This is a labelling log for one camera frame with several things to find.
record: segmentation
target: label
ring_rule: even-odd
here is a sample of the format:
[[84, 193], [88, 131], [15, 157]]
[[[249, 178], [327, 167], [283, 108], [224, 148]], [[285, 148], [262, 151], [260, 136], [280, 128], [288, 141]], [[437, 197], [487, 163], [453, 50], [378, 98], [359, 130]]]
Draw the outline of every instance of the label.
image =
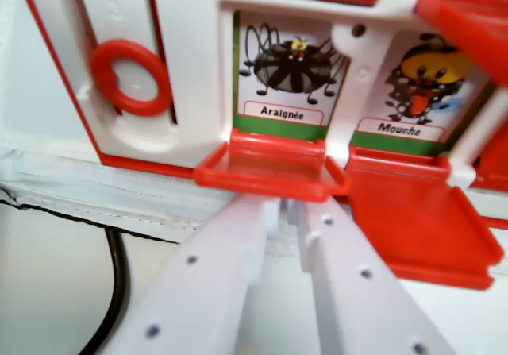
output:
[[375, 78], [352, 145], [438, 155], [486, 83], [487, 76], [441, 35], [400, 31]]
[[280, 121], [320, 125], [325, 115], [320, 110], [276, 105], [273, 103], [247, 101], [244, 114], [254, 117], [278, 119]]
[[235, 13], [234, 127], [253, 133], [322, 139], [349, 58], [320, 20]]
[[423, 141], [436, 141], [443, 133], [442, 127], [415, 125], [378, 118], [362, 119], [358, 130], [367, 133], [391, 135], [392, 137], [421, 139]]

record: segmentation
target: spider illustration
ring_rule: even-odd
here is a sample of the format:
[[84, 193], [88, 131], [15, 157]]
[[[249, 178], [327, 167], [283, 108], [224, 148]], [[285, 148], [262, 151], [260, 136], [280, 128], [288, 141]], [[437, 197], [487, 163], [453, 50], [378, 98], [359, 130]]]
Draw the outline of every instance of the spider illustration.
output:
[[395, 102], [385, 102], [397, 110], [388, 116], [392, 121], [406, 117], [417, 119], [419, 125], [432, 122], [429, 112], [450, 107], [443, 98], [458, 93], [472, 69], [469, 60], [443, 37], [423, 33], [420, 40], [424, 43], [410, 49], [386, 80], [394, 86], [388, 96]]
[[[248, 50], [249, 38], [256, 39], [256, 56]], [[250, 76], [253, 69], [254, 75], [264, 85], [264, 89], [256, 92], [258, 95], [266, 95], [269, 87], [276, 91], [306, 93], [307, 102], [311, 105], [318, 103], [312, 94], [322, 86], [325, 86], [323, 94], [326, 97], [335, 95], [329, 86], [337, 83], [335, 77], [347, 61], [333, 48], [330, 39], [318, 47], [299, 37], [281, 43], [278, 29], [270, 28], [267, 23], [263, 23], [259, 31], [253, 25], [247, 27], [245, 55], [246, 68], [240, 69], [239, 73]]]

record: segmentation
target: white plastic bar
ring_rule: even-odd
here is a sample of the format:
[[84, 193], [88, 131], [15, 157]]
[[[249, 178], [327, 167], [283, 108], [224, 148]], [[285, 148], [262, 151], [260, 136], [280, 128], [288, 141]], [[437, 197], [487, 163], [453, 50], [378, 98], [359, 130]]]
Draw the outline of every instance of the white plastic bar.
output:
[[338, 203], [291, 202], [289, 212], [323, 355], [454, 353]]
[[498, 89], [481, 109], [448, 155], [452, 171], [447, 183], [467, 188], [475, 181], [472, 163], [508, 116], [508, 90]]
[[278, 222], [279, 199], [233, 200], [180, 247], [104, 353], [233, 353], [247, 287]]

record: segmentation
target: hole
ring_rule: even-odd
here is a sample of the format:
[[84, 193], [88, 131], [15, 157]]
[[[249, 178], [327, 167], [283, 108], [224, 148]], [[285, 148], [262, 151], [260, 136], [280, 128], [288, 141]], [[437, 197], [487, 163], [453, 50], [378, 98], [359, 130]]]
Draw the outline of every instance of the hole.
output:
[[327, 215], [327, 214], [323, 215], [322, 219], [323, 219], [323, 222], [327, 226], [332, 226], [333, 225], [333, 219], [329, 215]]
[[158, 325], [151, 325], [146, 330], [146, 338], [154, 338], [159, 334], [159, 332], [160, 332], [160, 328]]
[[363, 278], [367, 278], [368, 280], [372, 278], [372, 276], [374, 275], [372, 273], [371, 270], [369, 269], [364, 269], [360, 272], [360, 275], [363, 277]]
[[417, 343], [413, 346], [413, 352], [418, 355], [427, 354], [427, 347], [423, 343]]
[[482, 165], [482, 157], [481, 157], [481, 156], [479, 156], [479, 157], [477, 157], [477, 158], [475, 159], [475, 161], [473, 162], [473, 168], [478, 169], [478, 168], [479, 168], [479, 166], [481, 166], [481, 165]]
[[357, 24], [354, 27], [352, 27], [352, 35], [354, 37], [360, 37], [365, 33], [365, 25], [363, 24]]
[[189, 265], [195, 264], [196, 262], [198, 262], [198, 257], [197, 256], [189, 256], [187, 258], [187, 263]]

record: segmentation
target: red and white plastic toy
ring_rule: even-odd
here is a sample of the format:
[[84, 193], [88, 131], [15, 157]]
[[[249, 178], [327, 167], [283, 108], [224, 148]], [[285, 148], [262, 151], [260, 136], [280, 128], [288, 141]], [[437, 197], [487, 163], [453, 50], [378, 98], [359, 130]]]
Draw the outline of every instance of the red and white plastic toy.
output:
[[[119, 351], [116, 353], [139, 353], [148, 348], [145, 346], [152, 345], [163, 348], [161, 343], [170, 339], [172, 348], [175, 348], [174, 341], [181, 339], [179, 343], [184, 347], [179, 353], [224, 353], [230, 349], [234, 343], [231, 333], [237, 326], [248, 285], [244, 272], [255, 269], [254, 280], [259, 270], [256, 260], [247, 268], [239, 261], [243, 256], [251, 258], [252, 255], [257, 259], [262, 254], [267, 228], [264, 205], [275, 203], [278, 206], [278, 202], [273, 202], [278, 198], [299, 201], [292, 202], [298, 205], [292, 213], [296, 216], [294, 223], [304, 227], [300, 233], [300, 247], [305, 258], [303, 268], [313, 273], [316, 292], [328, 290], [331, 293], [330, 300], [317, 301], [318, 307], [338, 306], [336, 317], [340, 315], [351, 327], [355, 326], [353, 310], [342, 313], [341, 309], [353, 305], [361, 309], [371, 292], [379, 292], [379, 298], [394, 304], [405, 301], [405, 297], [396, 299], [391, 294], [400, 292], [403, 295], [403, 292], [395, 290], [391, 273], [384, 270], [383, 262], [365, 237], [397, 276], [477, 289], [485, 289], [492, 283], [488, 267], [501, 260], [502, 250], [487, 228], [487, 220], [478, 214], [464, 192], [479, 188], [503, 197], [508, 191], [508, 71], [505, 69], [508, 0], [27, 2], [104, 165], [194, 178], [202, 186], [258, 194], [241, 196], [227, 207], [229, 212], [221, 212], [219, 219], [223, 223], [228, 220], [223, 220], [222, 216], [232, 222], [241, 210], [245, 215], [252, 214], [248, 226], [235, 227], [245, 228], [245, 232], [236, 237], [236, 231], [226, 230], [220, 237], [232, 240], [224, 242], [214, 237], [219, 228], [203, 228], [200, 234], [205, 238], [196, 238], [192, 241], [194, 246], [191, 242], [182, 249], [181, 263], [168, 268], [167, 278], [159, 285], [163, 291], [168, 280], [182, 284], [171, 298], [171, 310], [175, 311], [178, 304], [174, 301], [180, 297], [188, 299], [192, 290], [201, 291], [210, 283], [214, 284], [207, 277], [214, 275], [224, 281], [221, 285], [225, 289], [214, 296], [217, 303], [213, 308], [196, 305], [201, 309], [196, 310], [196, 314], [210, 320], [202, 319], [203, 332], [195, 330], [193, 335], [200, 333], [206, 339], [195, 343], [186, 340], [185, 335], [180, 337], [178, 333], [182, 333], [182, 329], [175, 331], [175, 328], [181, 324], [181, 319], [167, 321], [171, 326], [168, 330], [171, 338], [158, 339], [159, 344], [143, 336], [133, 339], [137, 330], [154, 319], [148, 313], [151, 311], [149, 301], [160, 302], [157, 293], [163, 293], [154, 291], [141, 309], [143, 312], [122, 336], [125, 348], [122, 344], [119, 345], [122, 350], [114, 347]], [[236, 59], [233, 36], [237, 11], [329, 23], [331, 45], [347, 56], [349, 62], [325, 139], [277, 137], [235, 126], [233, 83], [238, 74], [233, 68]], [[439, 33], [496, 83], [494, 93], [443, 156], [420, 156], [351, 145], [375, 89], [377, 75], [393, 39], [401, 31]], [[351, 204], [355, 221], [365, 237], [333, 197]], [[277, 208], [268, 215], [277, 215], [278, 210], [275, 210]], [[326, 215], [333, 216], [335, 233], [325, 231], [326, 217], [323, 216]], [[502, 219], [489, 222], [493, 226], [506, 226]], [[349, 228], [351, 233], [341, 231]], [[355, 253], [341, 244], [344, 239], [352, 240], [350, 245], [358, 245], [358, 253], [365, 257], [353, 258]], [[204, 244], [195, 244], [199, 240]], [[224, 251], [214, 252], [211, 249], [214, 245], [221, 246]], [[189, 256], [198, 255], [195, 251], [204, 247], [209, 248], [210, 257], [206, 260], [209, 262], [202, 264], [204, 259], [199, 257], [199, 261], [190, 266], [186, 262]], [[229, 253], [228, 250], [232, 250], [231, 258], [228, 257], [231, 263], [223, 264], [218, 256]], [[343, 250], [348, 253], [344, 258], [339, 253]], [[352, 273], [342, 269], [341, 263], [347, 264]], [[359, 296], [358, 304], [342, 306], [346, 296], [345, 289], [336, 284], [339, 277], [345, 277], [342, 280], [348, 280], [347, 283], [358, 273], [361, 282], [378, 282], [378, 269], [372, 280], [365, 281], [369, 277], [362, 276], [365, 271], [359, 268], [362, 266], [368, 267], [368, 271], [371, 267], [379, 267], [383, 275], [381, 284], [375, 286], [375, 291], [369, 287], [365, 294], [361, 291], [364, 284], [356, 285], [356, 281], [350, 286], [342, 284], [347, 290], [351, 288], [350, 293]], [[189, 271], [186, 280], [173, 278], [182, 267], [198, 270]], [[231, 305], [226, 297], [228, 293], [238, 298], [234, 300], [237, 305]], [[413, 308], [416, 309], [414, 313], [409, 312]], [[372, 314], [374, 325], [382, 322], [381, 317], [387, 313], [378, 310], [369, 307], [368, 311], [361, 311]], [[428, 353], [451, 351], [437, 332], [433, 334], [434, 329], [423, 326], [415, 331], [409, 329], [412, 326], [408, 322], [413, 322], [415, 317], [418, 316], [420, 322], [426, 320], [419, 316], [415, 306], [400, 307], [396, 311], [401, 312], [400, 316], [393, 315], [399, 324], [393, 324], [392, 336], [384, 334], [380, 336], [383, 340], [372, 341], [375, 351], [408, 353], [406, 345], [413, 346], [414, 353], [426, 353], [418, 351], [433, 346], [438, 350]], [[185, 311], [182, 314], [192, 315]], [[326, 320], [323, 316], [318, 319], [320, 329], [323, 329], [321, 324], [333, 327], [330, 332], [334, 334], [321, 337], [321, 347], [323, 353], [332, 353], [339, 346], [339, 328], [332, 322], [321, 322], [321, 319]], [[226, 323], [231, 335], [213, 337], [210, 327]], [[407, 333], [397, 331], [405, 328]], [[415, 334], [417, 331], [420, 335], [429, 333], [429, 337], [420, 338]], [[361, 339], [359, 331], [352, 330], [352, 333], [344, 353], [374, 351]], [[125, 344], [131, 343], [130, 338], [138, 347]], [[207, 349], [214, 350], [200, 352], [200, 345], [211, 345]]]

